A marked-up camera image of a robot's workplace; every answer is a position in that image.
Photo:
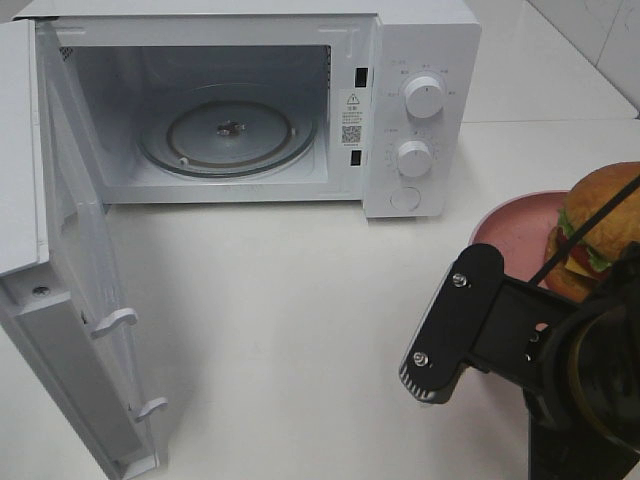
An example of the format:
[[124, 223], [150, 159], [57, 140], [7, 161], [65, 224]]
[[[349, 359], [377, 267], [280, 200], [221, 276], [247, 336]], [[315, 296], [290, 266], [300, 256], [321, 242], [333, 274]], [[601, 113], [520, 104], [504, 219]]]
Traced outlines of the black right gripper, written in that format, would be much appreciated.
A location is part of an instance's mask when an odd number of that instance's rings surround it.
[[581, 303], [504, 272], [474, 365], [521, 387], [540, 423], [639, 432], [639, 255], [627, 252]]

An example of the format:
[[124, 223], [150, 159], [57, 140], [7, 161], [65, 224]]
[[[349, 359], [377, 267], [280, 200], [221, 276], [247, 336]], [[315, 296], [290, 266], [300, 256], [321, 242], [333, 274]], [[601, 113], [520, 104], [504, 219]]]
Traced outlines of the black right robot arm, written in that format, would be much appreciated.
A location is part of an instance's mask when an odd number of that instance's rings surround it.
[[504, 273], [475, 245], [492, 298], [473, 361], [521, 388], [531, 479], [623, 479], [639, 464], [639, 247], [580, 304]]

